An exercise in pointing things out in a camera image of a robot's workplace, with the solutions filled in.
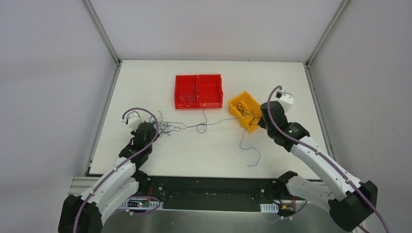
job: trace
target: white tabletop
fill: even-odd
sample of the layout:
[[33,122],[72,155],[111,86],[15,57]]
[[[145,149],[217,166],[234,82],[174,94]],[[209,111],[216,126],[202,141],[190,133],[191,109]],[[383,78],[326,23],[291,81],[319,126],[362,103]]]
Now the white tabletop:
[[[262,104],[275,86],[282,85],[294,97],[288,120],[303,125],[326,149],[302,63],[126,60],[121,65],[90,174],[105,173],[129,142],[130,128],[120,121],[127,109],[141,107],[156,116],[160,110],[165,121],[186,125],[204,122],[201,109],[174,108],[175,76],[184,74],[222,75],[223,108],[206,110],[208,123],[232,118],[227,102],[241,92],[247,91]],[[149,120],[148,114],[140,115]],[[239,148],[243,130],[237,120],[226,120],[208,126],[205,133],[191,128],[163,135],[153,144],[153,152],[141,170],[157,176],[232,178],[276,178],[292,170],[307,179],[318,179],[308,166],[276,145],[260,128],[245,133],[242,146],[255,147],[262,153],[257,166],[247,166],[256,163],[259,154]]]

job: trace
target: yellow plastic bin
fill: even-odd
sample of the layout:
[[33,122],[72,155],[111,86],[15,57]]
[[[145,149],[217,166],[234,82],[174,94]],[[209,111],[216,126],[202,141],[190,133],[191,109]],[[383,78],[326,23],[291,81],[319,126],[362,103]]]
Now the yellow plastic bin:
[[[240,125],[243,128],[247,129],[249,133],[259,128],[257,124],[260,118],[262,117],[262,112],[260,111],[260,104],[256,102],[256,100],[249,93],[247,93],[247,91],[242,92],[240,95],[236,96],[228,103],[229,114],[234,117],[238,117]],[[238,111],[239,106],[242,106],[244,107],[244,109],[248,110],[246,112],[243,112],[244,117],[242,117],[242,113]]]

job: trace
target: red box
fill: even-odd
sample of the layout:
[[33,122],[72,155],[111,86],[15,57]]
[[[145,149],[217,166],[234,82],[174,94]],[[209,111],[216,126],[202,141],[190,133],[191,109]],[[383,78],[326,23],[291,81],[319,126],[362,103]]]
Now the red box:
[[221,75],[176,75],[174,105],[176,109],[222,108]]

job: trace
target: wire in yellow bin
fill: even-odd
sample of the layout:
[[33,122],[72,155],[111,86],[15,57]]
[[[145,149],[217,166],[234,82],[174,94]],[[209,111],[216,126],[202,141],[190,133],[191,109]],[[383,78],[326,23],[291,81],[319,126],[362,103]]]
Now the wire in yellow bin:
[[258,122],[262,117],[260,104],[247,91],[234,97],[228,103],[229,114],[236,117],[240,125],[247,129],[249,133],[259,128]]

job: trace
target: white wall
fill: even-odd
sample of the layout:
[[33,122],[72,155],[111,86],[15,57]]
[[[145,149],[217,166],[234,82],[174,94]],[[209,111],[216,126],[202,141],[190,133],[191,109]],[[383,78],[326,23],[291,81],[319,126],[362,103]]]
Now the white wall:
[[410,0],[352,1],[310,69],[337,160],[378,186],[392,232],[412,229],[411,12]]
[[115,65],[80,0],[1,1],[0,51],[0,232],[57,232]]
[[341,0],[92,0],[121,59],[306,61]]

